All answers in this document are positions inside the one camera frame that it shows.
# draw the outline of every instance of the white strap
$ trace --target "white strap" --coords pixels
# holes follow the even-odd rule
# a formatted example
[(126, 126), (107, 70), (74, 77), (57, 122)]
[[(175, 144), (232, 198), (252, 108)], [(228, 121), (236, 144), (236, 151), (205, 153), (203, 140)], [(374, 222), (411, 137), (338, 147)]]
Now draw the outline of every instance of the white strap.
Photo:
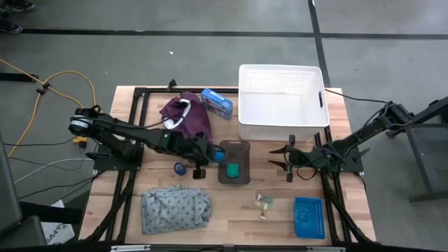
[(190, 112), (190, 109), (191, 109), (191, 102), (188, 101), (187, 99), (179, 99), (179, 101), (180, 101), (180, 102), (186, 102), (188, 105), (187, 105), (187, 107), (183, 110), (182, 117), (181, 117), (181, 119), (179, 119), (179, 120), (176, 122), (176, 124), (174, 124), (174, 121), (173, 121), (172, 119), (163, 118), (163, 120), (165, 120), (165, 121), (163, 122), (163, 125), (164, 125), (168, 130), (172, 130), (172, 129), (174, 129), (175, 127), (178, 127), (178, 126), (182, 123), (183, 119), (188, 115), (188, 112)]

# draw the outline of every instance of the gray patterned cloth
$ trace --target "gray patterned cloth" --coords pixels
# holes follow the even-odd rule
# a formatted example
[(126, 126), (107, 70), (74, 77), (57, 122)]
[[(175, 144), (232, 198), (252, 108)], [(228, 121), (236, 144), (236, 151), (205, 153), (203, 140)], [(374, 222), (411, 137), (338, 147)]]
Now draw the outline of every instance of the gray patterned cloth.
[(209, 225), (210, 195), (199, 188), (173, 186), (141, 196), (141, 233), (153, 235)]

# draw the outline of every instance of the black cable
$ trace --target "black cable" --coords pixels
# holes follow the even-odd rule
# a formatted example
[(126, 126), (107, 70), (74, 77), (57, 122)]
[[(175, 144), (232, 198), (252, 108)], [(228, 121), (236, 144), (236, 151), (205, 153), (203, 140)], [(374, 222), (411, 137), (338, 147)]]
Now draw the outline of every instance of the black cable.
[(12, 160), (19, 160), (19, 161), (22, 161), (22, 162), (28, 162), (28, 163), (35, 164), (35, 165), (42, 165), (42, 166), (45, 166), (45, 167), (54, 167), (54, 168), (62, 169), (64, 171), (68, 171), (68, 172), (73, 172), (73, 171), (76, 171), (77, 169), (80, 168), (80, 167), (78, 167), (78, 168), (75, 168), (75, 169), (67, 169), (67, 168), (58, 167), (58, 166), (52, 165), (52, 164), (50, 164), (50, 165), (49, 164), (43, 164), (43, 163), (40, 163), (40, 162), (24, 160), (24, 159), (17, 158), (17, 157), (8, 157), (8, 158), (12, 159)]
[(75, 139), (76, 136), (74, 138), (71, 138), (67, 141), (63, 141), (60, 143), (35, 143), (35, 144), (11, 144), (11, 143), (4, 143), (4, 145), (6, 146), (17, 146), (17, 147), (25, 147), (25, 146), (56, 146), (56, 145), (60, 145), (60, 144), (66, 144), (68, 142), (70, 142), (71, 140)]
[(95, 148), (93, 148), (93, 152), (96, 153), (96, 152), (97, 152), (97, 149), (98, 149), (98, 146), (99, 146), (99, 142), (98, 142), (96, 139), (91, 139), (91, 140), (93, 140), (95, 143), (97, 143), (97, 145), (95, 146)]
[(90, 183), (91, 183), (91, 181), (88, 181), (87, 183), (83, 184), (82, 186), (78, 187), (77, 189), (72, 190), (71, 192), (67, 193), (66, 195), (60, 197), (58, 200), (63, 200), (63, 199), (65, 199), (66, 197), (68, 197), (68, 196), (74, 194), (76, 191), (80, 190), (81, 188), (83, 188), (84, 186), (86, 186), (86, 185), (88, 185), (88, 184), (90, 184)]
[(285, 152), (283, 153), (283, 158), (284, 158), (286, 164), (287, 164), (287, 165), (290, 165), (290, 166), (292, 166), (292, 167), (295, 167), (295, 168), (306, 167), (306, 166), (312, 164), (313, 162), (315, 162), (315, 161), (317, 161), (317, 160), (320, 160), (321, 158), (324, 158), (324, 157), (325, 157), (325, 156), (320, 156), (320, 157), (318, 157), (318, 158), (315, 158), (314, 160), (309, 161), (309, 162), (306, 163), (306, 164), (303, 164), (303, 165), (295, 165), (295, 164), (291, 164), (291, 162), (289, 162), (288, 158), (286, 158), (286, 154), (288, 153), (289, 150), (295, 150), (295, 151), (299, 151), (299, 150), (296, 149), (296, 148), (289, 148), (288, 150), (285, 150)]
[(360, 99), (360, 98), (350, 97), (350, 96), (348, 96), (348, 95), (340, 94), (340, 93), (338, 93), (338, 92), (331, 91), (331, 90), (328, 90), (328, 89), (325, 89), (325, 91), (327, 91), (327, 92), (331, 92), (331, 93), (333, 93), (333, 94), (340, 95), (340, 96), (343, 96), (343, 97), (346, 97), (346, 98), (349, 98), (349, 99), (353, 99), (353, 100), (356, 100), (356, 101), (379, 102), (379, 103), (383, 103), (383, 104), (388, 104), (387, 101), (381, 101), (381, 100), (376, 100), (376, 99)]
[(301, 178), (303, 180), (310, 180), (310, 179), (314, 178), (314, 176), (317, 174), (317, 169), (314, 169), (313, 175), (311, 175), (309, 178), (304, 178), (299, 174), (299, 169), (300, 168), (297, 168), (297, 170), (295, 170), (295, 173), (297, 174), (297, 176), (299, 176), (299, 178)]
[(38, 193), (45, 192), (45, 191), (47, 191), (47, 190), (51, 190), (51, 189), (53, 189), (53, 188), (65, 188), (65, 187), (77, 186), (77, 185), (79, 185), (80, 183), (84, 183), (84, 182), (89, 181), (89, 180), (94, 179), (94, 178), (95, 178), (95, 176), (92, 176), (92, 177), (90, 177), (90, 178), (84, 179), (84, 180), (79, 181), (79, 182), (77, 182), (77, 183), (75, 183), (75, 184), (72, 184), (72, 185), (54, 185), (54, 186), (50, 186), (49, 188), (45, 188), (45, 189), (42, 189), (42, 190), (38, 190), (38, 191), (36, 191), (36, 192), (29, 193), (29, 194), (27, 194), (27, 195), (25, 195), (25, 196), (21, 196), (21, 197), (19, 198), (19, 200), (21, 200), (21, 199), (23, 199), (23, 198), (26, 198), (26, 197), (29, 197), (29, 196), (31, 196), (31, 195), (35, 195), (35, 194), (38, 194)]
[(78, 168), (71, 170), (71, 172), (72, 172), (72, 171), (76, 171), (77, 169), (80, 169), (80, 168), (84, 165), (84, 155), (83, 155), (83, 153), (81, 152), (81, 146), (78, 146), (78, 151), (79, 151), (79, 154), (81, 155), (81, 158), (82, 158), (83, 160), (81, 160), (81, 164), (78, 166)]
[(364, 191), (367, 192), (367, 186), (365, 186), (364, 178), (363, 178), (359, 173), (356, 173), (356, 175), (357, 175), (357, 176), (361, 179), (361, 181), (363, 182), (363, 185), (364, 185)]
[(329, 153), (329, 154), (332, 154), (332, 155), (336, 156), (336, 158), (339, 158), (339, 159), (342, 161), (342, 163), (345, 164), (345, 159), (344, 159), (343, 157), (341, 157), (341, 155), (339, 155), (339, 153), (333, 152), (333, 151), (331, 151), (331, 150), (326, 150), (326, 152)]

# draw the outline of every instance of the dark gray tray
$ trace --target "dark gray tray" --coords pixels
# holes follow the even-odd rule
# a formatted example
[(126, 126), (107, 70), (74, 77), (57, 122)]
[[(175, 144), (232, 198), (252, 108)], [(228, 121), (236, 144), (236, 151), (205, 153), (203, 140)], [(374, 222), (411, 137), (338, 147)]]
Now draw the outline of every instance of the dark gray tray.
[[(245, 185), (251, 182), (249, 171), (249, 153), (251, 145), (248, 141), (224, 140), (219, 143), (227, 151), (227, 157), (218, 165), (218, 180), (223, 184)], [(227, 176), (227, 165), (237, 164), (239, 166), (239, 177)]]

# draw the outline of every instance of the wooden table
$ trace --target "wooden table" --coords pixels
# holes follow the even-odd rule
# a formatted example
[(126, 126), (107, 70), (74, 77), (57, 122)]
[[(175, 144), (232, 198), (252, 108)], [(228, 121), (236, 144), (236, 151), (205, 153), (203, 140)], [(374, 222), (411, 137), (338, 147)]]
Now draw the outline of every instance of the wooden table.
[[(111, 115), (127, 121), (129, 118), (134, 86), (118, 86), (112, 103)], [(152, 94), (145, 125), (160, 121), (159, 110), (175, 94)], [(238, 127), (238, 95), (229, 94), (234, 104), (233, 117), (230, 121), (209, 113), (213, 142), (239, 139)], [(327, 92), (330, 112), (330, 128), (333, 139), (341, 139), (351, 133), (343, 97)], [(294, 197), (320, 197), (323, 199), (323, 189), (319, 174), (312, 180), (304, 181), (294, 172), (294, 181), (286, 182), (286, 174), (280, 168), (267, 160), (282, 160), (281, 155), (269, 154), (268, 151), (283, 147), (283, 141), (251, 141), (251, 182), (243, 186), (223, 185), (218, 182), (217, 165), (206, 168), (206, 178), (194, 180), (193, 169), (188, 169), (185, 176), (173, 172), (175, 162), (182, 161), (177, 157), (155, 153), (146, 149), (141, 171), (137, 173), (136, 184), (132, 198), (129, 224), (127, 226), (126, 243), (145, 244), (252, 244), (252, 245), (307, 245), (330, 244), (330, 232), (325, 216), (325, 240), (299, 239), (294, 233)], [(296, 144), (296, 148), (310, 151), (314, 145), (312, 139), (306, 143)], [(313, 170), (303, 168), (302, 176), (311, 176)], [(85, 210), (80, 239), (90, 235), (98, 226), (111, 207), (113, 190), (116, 184), (116, 171), (106, 171), (94, 180), (90, 197)], [(353, 174), (340, 176), (346, 209), (362, 231), (371, 239), (375, 233), (370, 217), (368, 201), (363, 184)], [(183, 185), (201, 188), (209, 193), (212, 201), (212, 215), (208, 227), (171, 232), (167, 234), (142, 235), (140, 217), (141, 194), (153, 188)], [(260, 210), (252, 203), (256, 195), (274, 197), (274, 203), (269, 207), (267, 220), (260, 220)], [(335, 212), (338, 235), (342, 238), (340, 217)], [(116, 237), (121, 222), (121, 210), (115, 224)]]

